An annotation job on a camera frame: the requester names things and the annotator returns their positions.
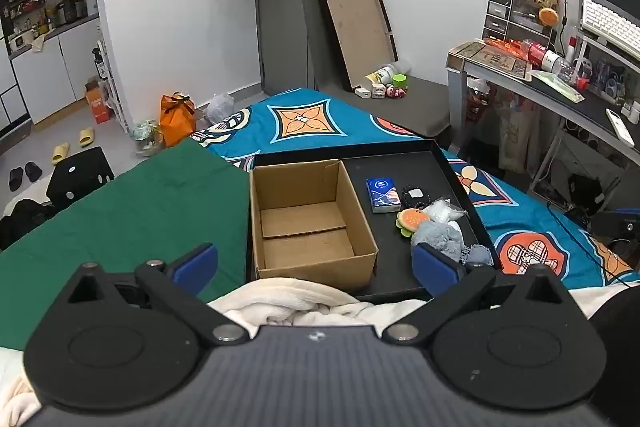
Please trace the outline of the white keyboard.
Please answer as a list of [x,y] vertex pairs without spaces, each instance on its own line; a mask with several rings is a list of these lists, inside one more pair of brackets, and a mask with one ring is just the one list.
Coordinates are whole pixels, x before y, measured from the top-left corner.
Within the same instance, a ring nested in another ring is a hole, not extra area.
[[639,26],[602,4],[582,0],[582,27],[608,41],[639,51]]

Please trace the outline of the watermelon slice plush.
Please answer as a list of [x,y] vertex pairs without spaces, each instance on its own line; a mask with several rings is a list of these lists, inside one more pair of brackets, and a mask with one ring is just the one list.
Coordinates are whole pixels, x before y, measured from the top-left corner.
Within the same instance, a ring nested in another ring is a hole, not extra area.
[[430,217],[421,210],[416,208],[407,208],[400,210],[396,216],[396,227],[402,236],[411,237],[419,225],[423,222],[430,220]]

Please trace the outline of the blue tissue packet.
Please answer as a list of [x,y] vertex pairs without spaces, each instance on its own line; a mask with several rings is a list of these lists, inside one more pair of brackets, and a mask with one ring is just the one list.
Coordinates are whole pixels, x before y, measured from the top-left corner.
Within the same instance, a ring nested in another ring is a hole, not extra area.
[[390,213],[401,210],[401,200],[392,179],[367,179],[367,191],[373,213]]

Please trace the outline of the cream white blanket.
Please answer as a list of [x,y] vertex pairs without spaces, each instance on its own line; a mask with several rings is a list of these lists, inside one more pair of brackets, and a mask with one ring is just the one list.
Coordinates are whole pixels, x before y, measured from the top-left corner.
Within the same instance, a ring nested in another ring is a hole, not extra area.
[[[207,306],[238,323],[251,336],[262,325],[363,326],[381,334],[387,326],[425,306],[421,299],[365,303],[336,288],[276,277],[247,283]],[[23,352],[1,347],[1,424],[21,426],[40,409],[23,364]]]

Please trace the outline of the brown cardboard box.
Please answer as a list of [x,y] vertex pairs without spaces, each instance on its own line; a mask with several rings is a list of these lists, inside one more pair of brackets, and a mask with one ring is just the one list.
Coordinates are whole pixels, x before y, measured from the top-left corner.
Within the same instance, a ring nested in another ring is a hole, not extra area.
[[373,277],[378,245],[343,161],[254,168],[250,226],[260,279],[359,291]]

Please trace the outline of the orange cardboard box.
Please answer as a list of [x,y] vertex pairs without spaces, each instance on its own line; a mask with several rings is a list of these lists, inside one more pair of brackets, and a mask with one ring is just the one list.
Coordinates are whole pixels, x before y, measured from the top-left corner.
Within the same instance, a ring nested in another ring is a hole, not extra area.
[[104,102],[98,80],[91,79],[86,83],[86,100],[97,124],[104,124],[111,119],[111,109]]

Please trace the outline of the grey folding mattress seat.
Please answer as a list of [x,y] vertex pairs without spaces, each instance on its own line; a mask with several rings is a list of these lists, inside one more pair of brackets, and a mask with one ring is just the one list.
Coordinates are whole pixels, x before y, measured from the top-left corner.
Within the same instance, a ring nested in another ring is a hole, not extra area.
[[410,76],[409,93],[405,98],[358,98],[344,89],[337,52],[332,49],[329,26],[321,14],[320,1],[302,0],[302,5],[314,69],[314,89],[416,134],[435,138],[439,143],[448,140],[449,94],[446,86]]

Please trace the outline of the black dice cushion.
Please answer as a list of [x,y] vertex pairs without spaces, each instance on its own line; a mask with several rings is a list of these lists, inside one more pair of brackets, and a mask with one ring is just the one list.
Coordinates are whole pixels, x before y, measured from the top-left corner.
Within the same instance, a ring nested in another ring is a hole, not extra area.
[[86,148],[55,166],[47,188],[47,198],[56,210],[64,210],[114,178],[102,148]]

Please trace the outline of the white plastic bottle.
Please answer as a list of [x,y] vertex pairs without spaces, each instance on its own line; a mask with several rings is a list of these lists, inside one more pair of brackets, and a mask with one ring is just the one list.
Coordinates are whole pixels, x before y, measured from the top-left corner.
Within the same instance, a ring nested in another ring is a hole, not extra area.
[[368,74],[366,79],[370,81],[372,87],[377,84],[389,86],[393,82],[394,76],[398,74],[400,74],[400,70],[394,64],[385,64]]

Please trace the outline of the grey drawer organizer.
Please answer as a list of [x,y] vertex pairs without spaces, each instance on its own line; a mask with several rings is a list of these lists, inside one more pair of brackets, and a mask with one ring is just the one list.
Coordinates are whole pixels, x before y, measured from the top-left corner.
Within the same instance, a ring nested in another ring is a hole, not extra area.
[[528,0],[487,0],[484,39],[532,40],[550,46],[553,29],[539,18],[540,7]]

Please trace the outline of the green cup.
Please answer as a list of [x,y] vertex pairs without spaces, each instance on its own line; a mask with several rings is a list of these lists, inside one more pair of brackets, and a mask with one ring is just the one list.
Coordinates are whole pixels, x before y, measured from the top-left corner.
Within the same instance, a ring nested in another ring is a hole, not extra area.
[[408,77],[404,74],[396,74],[392,77],[392,85],[396,88],[406,89]]

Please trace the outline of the white smartphone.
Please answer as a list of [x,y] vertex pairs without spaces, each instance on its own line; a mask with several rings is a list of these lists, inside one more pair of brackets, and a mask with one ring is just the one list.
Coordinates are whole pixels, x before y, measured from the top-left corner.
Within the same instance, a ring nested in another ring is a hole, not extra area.
[[608,117],[608,120],[612,124],[617,139],[619,139],[629,147],[634,147],[634,139],[632,139],[632,136],[627,129],[626,124],[624,124],[622,117],[620,117],[620,115],[616,114],[609,108],[605,109],[605,115],[606,117]]

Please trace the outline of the black felt pouch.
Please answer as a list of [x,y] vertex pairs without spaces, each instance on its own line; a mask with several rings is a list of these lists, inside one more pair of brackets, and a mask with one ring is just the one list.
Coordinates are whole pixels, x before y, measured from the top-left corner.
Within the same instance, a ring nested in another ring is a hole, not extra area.
[[418,186],[404,186],[401,190],[400,199],[405,208],[423,209],[431,204],[430,195]]

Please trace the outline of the blue patterned bed sheet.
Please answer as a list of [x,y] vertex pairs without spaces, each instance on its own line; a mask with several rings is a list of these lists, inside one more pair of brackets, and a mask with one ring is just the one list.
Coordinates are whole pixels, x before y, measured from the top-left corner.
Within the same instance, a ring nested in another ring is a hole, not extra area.
[[[270,96],[195,132],[194,141],[244,170],[259,154],[416,140],[416,134],[308,89]],[[579,225],[480,166],[447,157],[509,274],[547,265],[570,289],[634,285],[639,274]]]

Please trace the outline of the red label bottle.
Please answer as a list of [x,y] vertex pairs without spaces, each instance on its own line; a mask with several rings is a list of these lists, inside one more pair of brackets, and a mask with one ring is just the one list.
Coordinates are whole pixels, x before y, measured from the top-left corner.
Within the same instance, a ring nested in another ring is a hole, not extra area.
[[554,75],[565,77],[573,74],[573,67],[570,62],[567,62],[564,57],[539,42],[525,39],[521,42],[520,47],[526,60],[544,72],[552,72]]

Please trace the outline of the black slippers pair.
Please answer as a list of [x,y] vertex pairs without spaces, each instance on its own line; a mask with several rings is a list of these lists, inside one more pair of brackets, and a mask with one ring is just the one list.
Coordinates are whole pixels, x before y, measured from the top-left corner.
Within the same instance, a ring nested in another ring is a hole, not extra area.
[[36,182],[42,176],[41,168],[33,161],[27,161],[24,167],[15,167],[9,173],[9,189],[16,192],[23,184],[24,178]]

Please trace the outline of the grey pink plush toy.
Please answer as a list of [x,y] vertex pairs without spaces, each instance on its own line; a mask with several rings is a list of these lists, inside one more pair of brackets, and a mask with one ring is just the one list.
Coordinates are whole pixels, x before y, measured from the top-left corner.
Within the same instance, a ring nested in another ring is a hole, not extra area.
[[460,265],[495,264],[491,251],[480,244],[466,246],[456,222],[423,221],[411,236],[411,246],[427,244]]

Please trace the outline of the yellow slipper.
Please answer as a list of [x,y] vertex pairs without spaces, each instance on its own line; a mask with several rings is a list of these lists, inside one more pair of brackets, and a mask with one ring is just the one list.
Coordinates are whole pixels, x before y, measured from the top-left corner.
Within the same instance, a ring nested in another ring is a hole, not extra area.
[[67,157],[69,151],[70,143],[68,142],[55,145],[51,157],[52,164],[58,165],[60,161],[64,160]]
[[94,142],[94,129],[93,129],[93,127],[88,127],[88,128],[82,129],[81,132],[79,132],[78,143],[79,143],[79,146],[81,148],[88,147],[93,142]]

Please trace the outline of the orange bag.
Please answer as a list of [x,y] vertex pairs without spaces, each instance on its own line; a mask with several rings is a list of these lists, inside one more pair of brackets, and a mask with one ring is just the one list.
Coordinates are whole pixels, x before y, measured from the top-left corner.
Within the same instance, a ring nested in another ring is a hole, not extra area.
[[195,105],[189,95],[175,92],[160,99],[160,132],[173,147],[196,131]]

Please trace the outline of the white plastic bag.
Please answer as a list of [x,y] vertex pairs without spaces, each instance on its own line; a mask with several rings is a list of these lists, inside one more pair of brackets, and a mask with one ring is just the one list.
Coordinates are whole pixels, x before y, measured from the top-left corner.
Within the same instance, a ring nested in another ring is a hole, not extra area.
[[234,98],[228,93],[215,94],[204,109],[209,124],[224,121],[234,113]]

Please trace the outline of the large black tray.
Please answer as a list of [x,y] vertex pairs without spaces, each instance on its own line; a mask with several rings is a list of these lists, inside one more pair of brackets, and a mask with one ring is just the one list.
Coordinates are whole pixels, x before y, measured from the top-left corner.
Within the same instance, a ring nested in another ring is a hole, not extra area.
[[[439,199],[464,211],[464,215],[454,221],[460,227],[463,244],[469,247],[484,245],[494,258],[494,268],[501,269],[499,256],[480,216],[434,140],[288,150],[260,155],[254,160],[254,165],[282,166],[333,159],[344,162],[378,244],[378,263],[369,285],[352,292],[358,299],[369,303],[391,303],[412,298],[425,299],[430,295],[413,275],[410,237],[426,219],[423,209]],[[389,212],[373,210],[368,181],[378,178],[387,178],[396,187],[400,209]]]

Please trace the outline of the black framed cardboard lid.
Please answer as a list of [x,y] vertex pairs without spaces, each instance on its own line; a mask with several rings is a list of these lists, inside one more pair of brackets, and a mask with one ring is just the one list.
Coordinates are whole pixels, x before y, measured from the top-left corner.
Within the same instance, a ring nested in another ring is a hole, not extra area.
[[383,0],[318,0],[338,78],[347,92],[398,60]]

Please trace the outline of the grey desk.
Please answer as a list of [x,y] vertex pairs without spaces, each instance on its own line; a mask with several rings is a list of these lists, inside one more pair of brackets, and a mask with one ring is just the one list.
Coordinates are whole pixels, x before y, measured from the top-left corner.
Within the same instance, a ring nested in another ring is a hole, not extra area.
[[450,49],[447,54],[446,71],[449,89],[449,116],[451,145],[449,150],[457,153],[469,136],[466,125],[466,95],[468,78],[485,79],[506,91],[550,110],[560,117],[586,129],[596,138],[617,150],[634,164],[639,162],[639,147],[629,146],[614,131],[605,111],[611,107],[608,102],[590,92],[585,100],[574,103],[561,93],[554,91],[544,82],[535,78],[529,62],[503,52],[484,41],[475,39]]

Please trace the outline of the green cloth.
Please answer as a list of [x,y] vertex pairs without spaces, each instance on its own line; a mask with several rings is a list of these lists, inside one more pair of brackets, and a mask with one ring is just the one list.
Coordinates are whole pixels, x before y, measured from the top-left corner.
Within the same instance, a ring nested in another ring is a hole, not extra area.
[[1,254],[1,344],[22,350],[81,263],[130,273],[203,243],[218,269],[209,303],[246,279],[248,174],[193,142],[164,150],[107,182]]

